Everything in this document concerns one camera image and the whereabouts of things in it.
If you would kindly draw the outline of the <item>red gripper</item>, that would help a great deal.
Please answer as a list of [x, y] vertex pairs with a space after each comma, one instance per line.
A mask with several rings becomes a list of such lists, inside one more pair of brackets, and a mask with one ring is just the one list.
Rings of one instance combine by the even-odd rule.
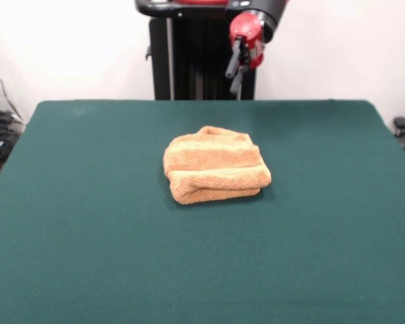
[[225, 77], [232, 79], [230, 92], [238, 94], [246, 72], [243, 66], [255, 70], [263, 61], [263, 23], [254, 13], [240, 13], [229, 25], [229, 39], [232, 45], [232, 56], [225, 71]]

